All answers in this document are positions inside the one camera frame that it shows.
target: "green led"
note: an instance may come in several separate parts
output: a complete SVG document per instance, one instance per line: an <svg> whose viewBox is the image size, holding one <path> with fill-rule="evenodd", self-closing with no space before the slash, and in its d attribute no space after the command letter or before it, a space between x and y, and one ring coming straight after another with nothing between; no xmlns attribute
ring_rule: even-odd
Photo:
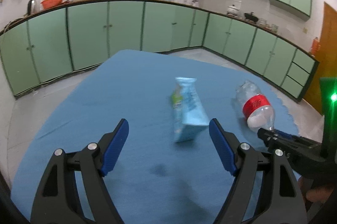
<svg viewBox="0 0 337 224"><path fill-rule="evenodd" d="M333 102L335 102L335 101L337 100L337 94L336 94L336 93L334 93L334 94L331 96L331 100L332 100Z"/></svg>

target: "person's hand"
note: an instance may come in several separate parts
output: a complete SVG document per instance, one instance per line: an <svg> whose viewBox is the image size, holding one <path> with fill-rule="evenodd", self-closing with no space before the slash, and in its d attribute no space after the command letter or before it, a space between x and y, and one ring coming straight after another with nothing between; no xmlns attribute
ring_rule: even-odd
<svg viewBox="0 0 337 224"><path fill-rule="evenodd" d="M302 189L302 186L303 186L302 176L298 180L298 185L300 189ZM333 186L324 186L324 187L318 187L315 189L311 189L306 192L305 196L303 196L304 202L306 200L309 200L310 202L313 202L313 203L318 202L318 201L321 203L325 203L329 199L333 190L334 190Z"/></svg>

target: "light blue carton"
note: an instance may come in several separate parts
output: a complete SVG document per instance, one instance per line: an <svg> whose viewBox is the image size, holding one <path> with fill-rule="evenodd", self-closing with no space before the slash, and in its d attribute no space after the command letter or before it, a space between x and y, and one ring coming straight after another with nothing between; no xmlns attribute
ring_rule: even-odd
<svg viewBox="0 0 337 224"><path fill-rule="evenodd" d="M194 139L209 124L195 90L195 78L176 77L177 88L172 94L174 142Z"/></svg>

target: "blue tablecloth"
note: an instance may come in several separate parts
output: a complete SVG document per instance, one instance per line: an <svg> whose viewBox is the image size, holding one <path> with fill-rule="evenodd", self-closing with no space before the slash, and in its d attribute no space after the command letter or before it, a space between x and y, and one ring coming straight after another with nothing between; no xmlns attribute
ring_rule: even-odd
<svg viewBox="0 0 337 224"><path fill-rule="evenodd" d="M23 215L30 219L36 189L55 149L81 150L126 118L129 137L114 170L104 178L124 222L213 223L233 178L224 170L208 130L194 141L173 142L170 95L176 76L197 78L196 90L208 117L217 118L241 142L265 149L235 102L235 89L246 79L256 83L273 105L275 127L298 134L270 85L249 72L171 55L120 51L77 86L29 146L11 192ZM76 180L83 211L92 219L80 174ZM250 205L247 216L252 212Z"/></svg>

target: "silver bolt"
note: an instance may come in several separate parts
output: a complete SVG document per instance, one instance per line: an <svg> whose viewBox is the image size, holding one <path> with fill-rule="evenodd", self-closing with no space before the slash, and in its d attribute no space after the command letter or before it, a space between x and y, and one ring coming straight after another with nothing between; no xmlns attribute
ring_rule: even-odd
<svg viewBox="0 0 337 224"><path fill-rule="evenodd" d="M59 156L62 153L63 153L62 149L57 149L57 150L55 150L54 155Z"/></svg>
<svg viewBox="0 0 337 224"><path fill-rule="evenodd" d="M276 149L275 150L275 154L279 157L281 157L283 155L283 152L280 149Z"/></svg>
<svg viewBox="0 0 337 224"><path fill-rule="evenodd" d="M89 145L88 145L88 149L89 150L95 150L97 148L97 144L96 143L90 143Z"/></svg>
<svg viewBox="0 0 337 224"><path fill-rule="evenodd" d="M242 150L245 150L245 151L249 150L249 148L250 148L249 144L245 143L245 142L241 143L240 147L241 147Z"/></svg>

